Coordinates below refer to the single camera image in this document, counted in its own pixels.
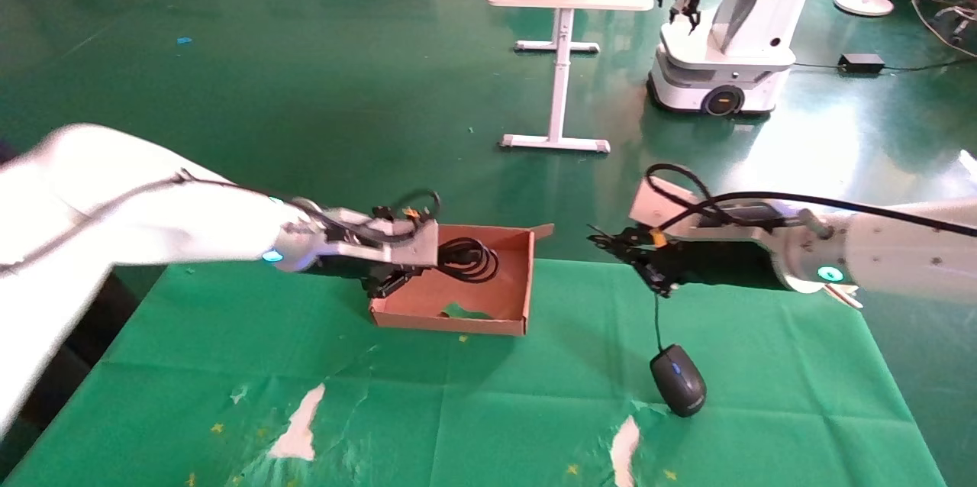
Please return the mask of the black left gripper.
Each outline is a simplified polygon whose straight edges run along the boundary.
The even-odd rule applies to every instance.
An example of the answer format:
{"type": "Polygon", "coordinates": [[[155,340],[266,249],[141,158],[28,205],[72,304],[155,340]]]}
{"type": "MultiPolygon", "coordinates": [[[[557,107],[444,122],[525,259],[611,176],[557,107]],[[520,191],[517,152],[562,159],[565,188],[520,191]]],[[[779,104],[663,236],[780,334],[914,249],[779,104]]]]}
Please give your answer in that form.
{"type": "Polygon", "coordinates": [[[313,263],[313,273],[324,277],[359,279],[371,299],[393,295],[411,279],[418,277],[418,266],[376,262],[346,255],[321,255],[313,263]]]}

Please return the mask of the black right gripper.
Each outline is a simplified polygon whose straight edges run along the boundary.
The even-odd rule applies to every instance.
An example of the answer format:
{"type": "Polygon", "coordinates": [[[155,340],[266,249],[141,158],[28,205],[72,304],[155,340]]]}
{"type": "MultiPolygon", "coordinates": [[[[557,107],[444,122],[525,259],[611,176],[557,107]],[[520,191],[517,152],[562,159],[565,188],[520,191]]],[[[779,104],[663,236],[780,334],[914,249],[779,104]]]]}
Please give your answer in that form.
{"type": "Polygon", "coordinates": [[[591,244],[607,253],[624,253],[621,262],[659,297],[670,297],[679,284],[788,290],[770,251],[753,241],[677,241],[666,246],[666,235],[656,228],[628,227],[619,234],[591,230],[591,244]],[[663,253],[644,247],[663,247],[663,253]]]}

